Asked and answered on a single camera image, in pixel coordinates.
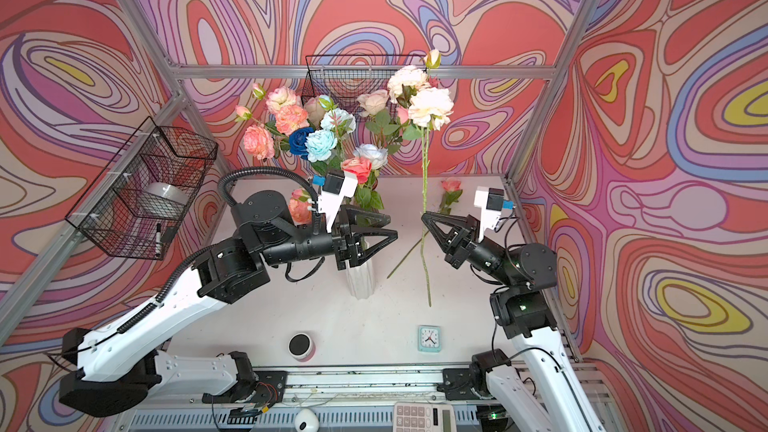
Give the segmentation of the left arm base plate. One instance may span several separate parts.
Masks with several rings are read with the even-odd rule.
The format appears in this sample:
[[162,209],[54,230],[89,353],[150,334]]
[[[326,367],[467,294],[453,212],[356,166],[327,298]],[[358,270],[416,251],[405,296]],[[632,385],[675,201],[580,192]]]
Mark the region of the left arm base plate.
[[238,380],[228,391],[212,395],[204,393],[205,404],[252,403],[273,406],[283,401],[288,372],[283,370],[262,370],[253,373],[250,379]]

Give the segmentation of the orange pink carnation spray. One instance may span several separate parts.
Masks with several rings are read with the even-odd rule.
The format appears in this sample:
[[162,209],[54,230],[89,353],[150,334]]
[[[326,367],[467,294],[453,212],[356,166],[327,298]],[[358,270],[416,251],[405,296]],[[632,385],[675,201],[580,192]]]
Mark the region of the orange pink carnation spray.
[[256,121],[250,109],[238,106],[236,121],[247,123],[243,137],[245,151],[258,161],[277,158],[282,152],[290,151],[290,138],[298,131],[313,131],[308,112],[300,105],[293,104],[279,108],[273,120]]

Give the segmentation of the cream pink rose stem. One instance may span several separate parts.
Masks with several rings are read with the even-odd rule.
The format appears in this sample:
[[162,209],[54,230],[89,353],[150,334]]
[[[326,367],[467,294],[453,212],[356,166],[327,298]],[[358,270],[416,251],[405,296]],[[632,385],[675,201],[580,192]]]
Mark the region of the cream pink rose stem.
[[360,116],[375,116],[387,107],[389,93],[386,89],[380,89],[368,94],[361,94],[357,102],[361,108]]

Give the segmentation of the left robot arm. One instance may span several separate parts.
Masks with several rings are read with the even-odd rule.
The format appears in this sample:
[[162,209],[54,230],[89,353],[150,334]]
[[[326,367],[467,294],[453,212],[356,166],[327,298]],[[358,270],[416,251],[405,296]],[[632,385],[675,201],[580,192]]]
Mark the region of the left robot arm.
[[[259,191],[242,202],[230,183],[267,175],[298,184],[310,199],[310,222],[299,225],[286,199]],[[207,246],[171,273],[159,292],[121,318],[100,328],[75,328],[62,339],[61,357],[73,365],[61,379],[59,402],[92,417],[125,412],[148,398],[198,394],[208,404],[245,402],[262,387],[248,355],[184,358],[160,345],[195,321],[229,306],[269,283],[268,270],[303,261],[322,265],[333,257],[338,269],[366,264],[397,240],[386,214],[346,204],[358,185],[350,172],[332,169],[318,189],[295,172],[252,166],[218,183],[236,230]]]

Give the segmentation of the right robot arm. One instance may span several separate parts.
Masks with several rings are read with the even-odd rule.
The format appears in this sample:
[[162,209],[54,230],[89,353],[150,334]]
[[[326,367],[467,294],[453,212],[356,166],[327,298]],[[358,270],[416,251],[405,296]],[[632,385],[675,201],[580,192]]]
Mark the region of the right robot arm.
[[471,388],[495,399],[521,431],[603,430],[544,295],[557,283],[555,252],[545,245],[501,245],[481,237],[480,222],[471,215],[426,212],[421,220],[449,265],[469,265],[498,284],[489,304],[512,352],[493,347],[474,355]]

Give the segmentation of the dark blue rose stem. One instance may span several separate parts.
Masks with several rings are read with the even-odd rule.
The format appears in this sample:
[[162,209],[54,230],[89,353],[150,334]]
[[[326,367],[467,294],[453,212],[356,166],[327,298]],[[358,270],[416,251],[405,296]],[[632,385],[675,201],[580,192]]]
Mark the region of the dark blue rose stem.
[[292,132],[288,138],[289,152],[301,159],[308,159],[307,139],[314,132],[312,127],[303,127]]

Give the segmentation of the cream white rose stem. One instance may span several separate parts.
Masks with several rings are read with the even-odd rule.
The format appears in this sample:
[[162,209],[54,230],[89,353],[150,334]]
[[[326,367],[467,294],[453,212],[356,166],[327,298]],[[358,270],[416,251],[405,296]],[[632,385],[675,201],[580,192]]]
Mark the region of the cream white rose stem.
[[328,111],[328,104],[328,97],[325,95],[312,97],[305,103],[304,109],[308,113],[308,121],[315,129],[321,127],[321,121]]

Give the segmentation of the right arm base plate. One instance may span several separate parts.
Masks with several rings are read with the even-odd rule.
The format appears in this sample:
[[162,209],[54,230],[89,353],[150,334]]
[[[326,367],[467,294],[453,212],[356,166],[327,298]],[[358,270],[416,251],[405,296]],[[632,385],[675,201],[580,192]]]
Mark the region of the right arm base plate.
[[448,401],[495,400],[486,383],[491,371],[492,368],[476,368],[473,364],[466,368],[445,368],[436,390]]

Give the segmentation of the cream peony spray stem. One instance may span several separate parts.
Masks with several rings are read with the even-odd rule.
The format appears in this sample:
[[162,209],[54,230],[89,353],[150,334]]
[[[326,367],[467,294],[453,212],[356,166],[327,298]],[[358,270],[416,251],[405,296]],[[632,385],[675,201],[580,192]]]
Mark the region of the cream peony spray stem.
[[422,211],[428,205],[429,148],[433,132],[450,123],[454,101],[451,92],[438,84],[431,75],[441,65],[442,54],[430,50],[423,58],[424,66],[406,65],[397,70],[387,81],[389,99],[400,114],[403,111],[406,141],[418,139],[421,147]]

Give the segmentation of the white ribbed ceramic vase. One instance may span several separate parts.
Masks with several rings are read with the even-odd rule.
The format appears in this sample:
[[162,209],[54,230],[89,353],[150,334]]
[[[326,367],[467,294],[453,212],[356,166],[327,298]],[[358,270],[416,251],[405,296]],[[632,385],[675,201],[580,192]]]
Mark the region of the white ribbed ceramic vase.
[[350,294],[358,299],[364,300],[370,298],[376,287],[374,261],[368,259],[360,266],[348,267],[345,270],[345,277]]

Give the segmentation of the pink carnation spray stem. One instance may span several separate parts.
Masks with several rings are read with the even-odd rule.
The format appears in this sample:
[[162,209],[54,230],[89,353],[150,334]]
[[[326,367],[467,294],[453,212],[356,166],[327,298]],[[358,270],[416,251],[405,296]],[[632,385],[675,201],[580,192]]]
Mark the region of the pink carnation spray stem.
[[273,115],[278,114],[285,107],[298,104],[295,91],[285,86],[267,92],[261,84],[254,82],[251,91],[258,100],[263,100],[266,103],[266,109]]

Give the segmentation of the coral red rose stem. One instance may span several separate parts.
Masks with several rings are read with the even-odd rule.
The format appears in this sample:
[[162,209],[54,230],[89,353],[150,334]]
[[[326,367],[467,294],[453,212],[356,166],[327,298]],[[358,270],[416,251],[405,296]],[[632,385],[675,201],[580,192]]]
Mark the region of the coral red rose stem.
[[353,157],[343,161],[341,167],[344,172],[352,173],[357,179],[358,185],[352,203],[365,210],[382,211],[384,203],[380,193],[375,190],[378,178],[373,162],[365,157]]

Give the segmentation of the orange pink peony spray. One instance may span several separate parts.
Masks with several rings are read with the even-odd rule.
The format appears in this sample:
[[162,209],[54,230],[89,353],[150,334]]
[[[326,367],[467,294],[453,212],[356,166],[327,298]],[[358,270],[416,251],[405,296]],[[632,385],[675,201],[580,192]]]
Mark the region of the orange pink peony spray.
[[295,225],[306,225],[312,222],[312,200],[304,190],[295,189],[290,197],[288,208]]

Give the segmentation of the light pink rose stem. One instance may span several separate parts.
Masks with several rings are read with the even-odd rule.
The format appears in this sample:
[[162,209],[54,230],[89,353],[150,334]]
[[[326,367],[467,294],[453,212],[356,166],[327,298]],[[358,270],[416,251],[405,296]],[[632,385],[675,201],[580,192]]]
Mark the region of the light pink rose stem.
[[385,108],[365,121],[365,128],[372,134],[374,144],[394,154],[404,142],[419,140],[422,130],[408,118],[408,110],[402,107]]

